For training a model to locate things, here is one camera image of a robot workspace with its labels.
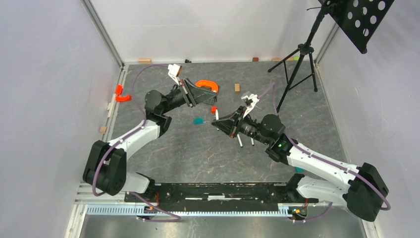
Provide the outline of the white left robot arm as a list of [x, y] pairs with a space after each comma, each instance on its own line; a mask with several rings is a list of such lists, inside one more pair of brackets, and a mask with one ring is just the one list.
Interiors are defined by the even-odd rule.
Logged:
[[151, 90], [145, 95], [145, 118], [133, 129], [111, 141], [96, 141], [91, 148], [82, 179], [92, 186], [95, 196], [120, 192], [136, 192], [144, 202], [150, 202], [156, 189], [151, 178], [141, 173], [127, 172], [127, 161], [149, 142], [163, 136], [172, 121], [166, 113], [182, 105], [194, 107], [216, 101], [218, 85], [195, 85], [188, 78], [179, 80], [168, 94]]

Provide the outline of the teal block near right arm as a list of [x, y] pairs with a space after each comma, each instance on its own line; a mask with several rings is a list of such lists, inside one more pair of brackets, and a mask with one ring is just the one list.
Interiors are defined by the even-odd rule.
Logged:
[[304, 170], [304, 169], [301, 169], [301, 168], [299, 168], [299, 167], [295, 167], [295, 171], [296, 171], [297, 173], [302, 173], [302, 172], [304, 172], [305, 170]]

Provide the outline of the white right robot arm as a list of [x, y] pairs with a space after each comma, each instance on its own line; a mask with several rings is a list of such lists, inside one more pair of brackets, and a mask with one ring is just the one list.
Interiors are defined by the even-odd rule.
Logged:
[[278, 115], [267, 114], [258, 122], [240, 106], [211, 124], [231, 138], [239, 134], [267, 146], [275, 162], [301, 168], [319, 177], [294, 175], [286, 196], [292, 202], [313, 198], [345, 206], [356, 217], [373, 222], [380, 211], [389, 211], [389, 189], [374, 165], [361, 166], [337, 161], [290, 137]]

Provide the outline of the white pen blue tip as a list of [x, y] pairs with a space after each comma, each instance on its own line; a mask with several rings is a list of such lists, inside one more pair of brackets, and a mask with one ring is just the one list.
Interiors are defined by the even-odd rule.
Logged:
[[238, 139], [238, 141], [239, 141], [239, 145], [240, 145], [240, 147], [241, 147], [241, 148], [243, 148], [242, 139], [241, 139], [241, 137], [240, 137], [240, 135], [239, 135], [239, 134], [237, 135], [237, 139]]

